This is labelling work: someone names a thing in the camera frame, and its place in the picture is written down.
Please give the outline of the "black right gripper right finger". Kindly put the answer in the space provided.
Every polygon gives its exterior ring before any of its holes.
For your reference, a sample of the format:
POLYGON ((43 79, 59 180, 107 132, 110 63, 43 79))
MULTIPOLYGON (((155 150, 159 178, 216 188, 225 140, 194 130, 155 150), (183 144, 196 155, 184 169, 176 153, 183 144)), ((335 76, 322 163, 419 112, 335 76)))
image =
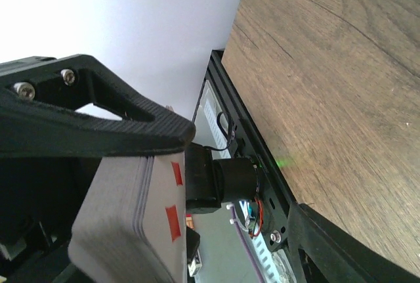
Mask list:
POLYGON ((418 282, 306 204, 292 203, 288 248, 297 282, 418 282))

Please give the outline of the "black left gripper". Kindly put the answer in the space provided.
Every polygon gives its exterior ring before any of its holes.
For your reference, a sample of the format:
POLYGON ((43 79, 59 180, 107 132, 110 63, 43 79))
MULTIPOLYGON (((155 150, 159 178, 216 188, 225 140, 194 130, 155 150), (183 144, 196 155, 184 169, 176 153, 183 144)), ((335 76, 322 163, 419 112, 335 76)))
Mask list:
POLYGON ((1 159, 1 279, 90 282, 68 257, 98 158, 1 159))

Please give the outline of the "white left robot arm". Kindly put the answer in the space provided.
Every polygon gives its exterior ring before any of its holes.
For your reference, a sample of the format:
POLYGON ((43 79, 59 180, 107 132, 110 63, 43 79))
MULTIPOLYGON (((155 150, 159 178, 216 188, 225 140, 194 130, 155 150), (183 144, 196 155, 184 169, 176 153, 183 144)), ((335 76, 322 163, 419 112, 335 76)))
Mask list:
POLYGON ((247 200, 250 160, 214 160, 195 125, 92 56, 1 65, 1 275, 185 282, 187 213, 247 200))

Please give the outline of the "blue backed card deck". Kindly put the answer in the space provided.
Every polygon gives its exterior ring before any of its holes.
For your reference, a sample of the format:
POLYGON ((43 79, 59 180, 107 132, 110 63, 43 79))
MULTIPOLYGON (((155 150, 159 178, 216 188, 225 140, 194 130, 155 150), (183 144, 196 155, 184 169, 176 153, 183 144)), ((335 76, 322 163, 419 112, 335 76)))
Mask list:
POLYGON ((182 153, 102 158, 70 261, 94 282, 186 282, 185 184, 182 153))

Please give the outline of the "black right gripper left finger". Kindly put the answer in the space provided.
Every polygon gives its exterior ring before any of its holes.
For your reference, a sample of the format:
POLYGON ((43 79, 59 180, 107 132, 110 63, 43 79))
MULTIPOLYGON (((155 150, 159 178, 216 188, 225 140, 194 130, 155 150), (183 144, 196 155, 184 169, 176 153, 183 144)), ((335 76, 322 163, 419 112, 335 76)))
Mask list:
POLYGON ((92 56, 1 65, 3 158, 177 154, 195 134, 190 120, 142 96, 92 56))

